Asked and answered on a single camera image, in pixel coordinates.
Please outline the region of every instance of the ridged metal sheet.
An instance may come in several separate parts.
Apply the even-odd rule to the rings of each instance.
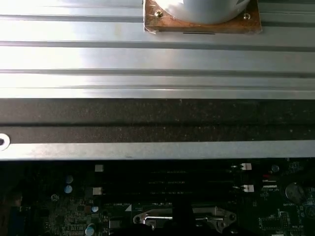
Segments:
[[[142,0],[5,0],[0,97],[315,99],[315,2],[259,8],[258,35],[151,34]]]

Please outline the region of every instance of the copper base plate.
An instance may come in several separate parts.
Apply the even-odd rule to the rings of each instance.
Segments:
[[[250,19],[244,19],[244,14],[250,14]],[[216,25],[200,25],[180,21],[162,10],[155,0],[144,1],[144,25],[149,32],[191,32],[191,33],[242,33],[255,34],[262,32],[257,0],[251,0],[246,12],[236,18]]]

